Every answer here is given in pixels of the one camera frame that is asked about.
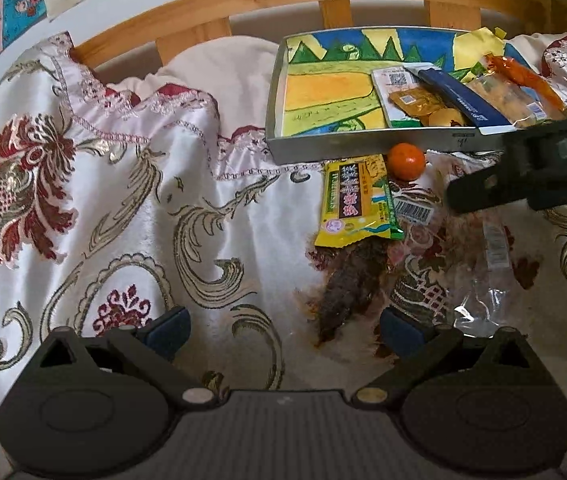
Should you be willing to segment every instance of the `dried fish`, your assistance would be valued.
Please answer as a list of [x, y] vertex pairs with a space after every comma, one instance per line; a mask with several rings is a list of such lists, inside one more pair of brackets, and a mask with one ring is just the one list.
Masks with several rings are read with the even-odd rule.
[[352, 245], [332, 273], [318, 302], [319, 344], [333, 339], [353, 312], [364, 313], [379, 290], [387, 268], [388, 240], [371, 237]]

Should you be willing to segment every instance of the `bed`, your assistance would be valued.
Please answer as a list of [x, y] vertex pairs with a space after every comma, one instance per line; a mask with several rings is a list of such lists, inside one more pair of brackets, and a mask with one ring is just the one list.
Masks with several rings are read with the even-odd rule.
[[[445, 302], [445, 234], [409, 227], [419, 257], [401, 254], [411, 264], [394, 269], [386, 257], [397, 255], [384, 254], [388, 275], [367, 311], [315, 345], [313, 308], [348, 254], [314, 247], [323, 165], [276, 166], [265, 143], [277, 46], [234, 38], [230, 24], [244, 12], [314, 1], [325, 28], [353, 25], [350, 0], [178, 0], [79, 46], [59, 34], [6, 73], [0, 401], [54, 327], [100, 335], [177, 306], [188, 309], [192, 333], [174, 364], [220, 394], [351, 393], [396, 359], [379, 334], [388, 303], [432, 310]], [[431, 27], [474, 30], [482, 10], [516, 18], [536, 33], [513, 40], [519, 52], [567, 81], [567, 0], [423, 1]], [[109, 86], [94, 75], [148, 43], [164, 65], [156, 74]], [[494, 155], [459, 160], [489, 164]], [[432, 171], [393, 192], [441, 202]], [[518, 283], [513, 324], [567, 395], [567, 206], [536, 214], [514, 204], [501, 215]], [[8, 471], [0, 449], [0, 477]]]

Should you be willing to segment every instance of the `wooden headboard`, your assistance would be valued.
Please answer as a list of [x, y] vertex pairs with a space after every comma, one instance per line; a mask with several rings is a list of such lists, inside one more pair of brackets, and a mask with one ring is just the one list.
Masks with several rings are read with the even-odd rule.
[[[556, 2], [557, 9], [555, 0], [423, 1], [431, 27], [474, 30], [481, 27], [481, 9], [489, 9], [519, 19], [528, 33], [567, 31], [567, 0]], [[191, 46], [231, 36], [230, 16], [306, 2], [319, 2], [325, 28], [354, 25], [350, 0], [176, 0], [119, 23], [81, 44], [75, 53], [81, 63], [96, 68], [154, 42], [166, 64]], [[562, 30], [555, 30], [555, 21]]]

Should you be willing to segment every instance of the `yellow snack package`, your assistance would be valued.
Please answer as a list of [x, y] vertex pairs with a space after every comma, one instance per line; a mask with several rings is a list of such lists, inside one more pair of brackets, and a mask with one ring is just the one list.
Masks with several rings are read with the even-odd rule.
[[368, 236], [404, 239], [382, 155], [326, 164], [322, 208], [316, 246], [341, 248]]

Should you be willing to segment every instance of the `small orange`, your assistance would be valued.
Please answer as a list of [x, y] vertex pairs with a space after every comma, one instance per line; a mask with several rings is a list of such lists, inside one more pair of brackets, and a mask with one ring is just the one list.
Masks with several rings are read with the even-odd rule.
[[407, 142], [397, 144], [388, 153], [388, 170], [399, 180], [416, 180], [425, 171], [425, 155]]

